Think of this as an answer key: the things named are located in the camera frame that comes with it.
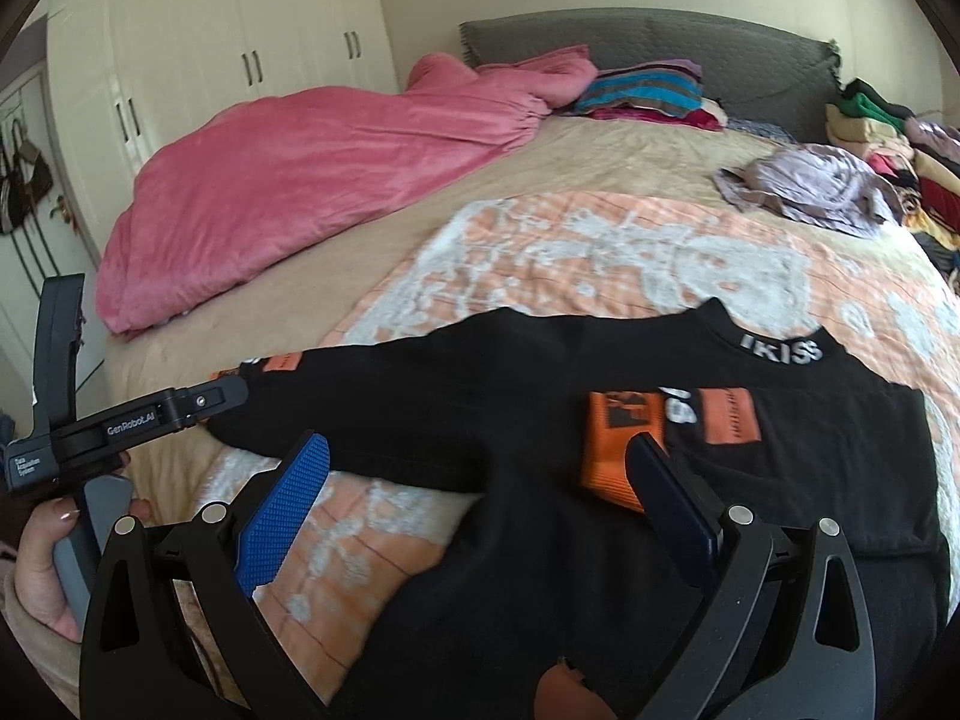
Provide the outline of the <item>left hand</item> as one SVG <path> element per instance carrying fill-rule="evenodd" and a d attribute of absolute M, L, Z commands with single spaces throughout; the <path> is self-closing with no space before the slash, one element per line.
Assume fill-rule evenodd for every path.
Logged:
<path fill-rule="evenodd" d="M 80 520 L 70 496 L 46 500 L 32 509 L 21 533 L 13 571 L 13 587 L 23 610 L 70 642 L 82 639 L 53 564 L 55 544 L 67 538 Z"/>

